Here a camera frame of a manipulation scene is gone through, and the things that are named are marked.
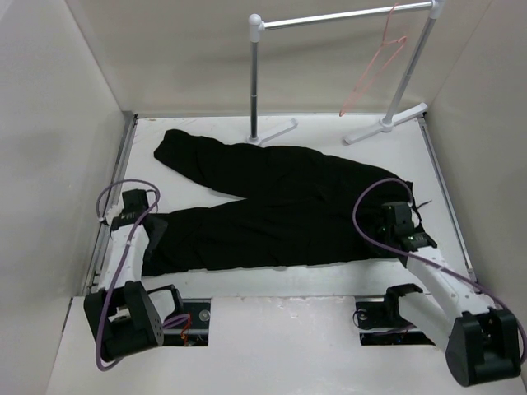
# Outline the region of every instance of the white floor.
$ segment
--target white floor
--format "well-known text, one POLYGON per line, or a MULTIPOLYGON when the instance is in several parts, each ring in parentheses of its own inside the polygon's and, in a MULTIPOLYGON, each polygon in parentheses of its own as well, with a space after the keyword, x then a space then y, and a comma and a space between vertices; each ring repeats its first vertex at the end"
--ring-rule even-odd
MULTIPOLYGON (((291 116, 261 117, 260 130, 289 120, 291 116)), ((373 123, 376 116, 332 114, 296 116, 298 128, 268 144, 308 146, 325 154, 385 167, 415 182, 417 202, 432 200, 422 209, 424 225, 440 244, 451 266, 466 274, 464 257, 445 199, 416 119, 355 146, 344 146, 343 136, 354 128, 373 123)), ((229 202, 154 159, 152 153, 165 131, 179 128, 195 135, 215 137, 225 143, 245 142, 247 117, 140 119, 125 178, 147 179, 161 190, 160 212, 189 207, 210 207, 229 202)), ((240 269, 227 272, 187 272, 145 280, 147 287, 174 283, 184 297, 210 296, 308 296, 382 295, 388 286, 415 282, 398 261, 337 263, 326 267, 240 269)))
POLYGON ((433 346, 360 346, 354 299, 216 298, 209 347, 162 347, 101 373, 73 301, 47 395, 521 395, 521 379, 460 387, 433 346))

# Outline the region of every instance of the black pants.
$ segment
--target black pants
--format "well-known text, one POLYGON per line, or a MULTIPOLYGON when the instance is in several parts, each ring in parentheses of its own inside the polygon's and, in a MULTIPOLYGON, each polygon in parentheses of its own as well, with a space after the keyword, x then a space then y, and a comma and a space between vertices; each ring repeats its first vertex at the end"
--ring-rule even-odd
MULTIPOLYGON (((352 209, 375 181, 397 177, 387 170, 309 148, 228 146, 180 130, 166 132, 154 156, 195 183, 244 200, 158 215, 169 225, 145 276, 378 256, 355 231, 352 209)), ((380 205, 407 200, 401 185, 382 184, 364 199, 359 225, 374 235, 380 205)))

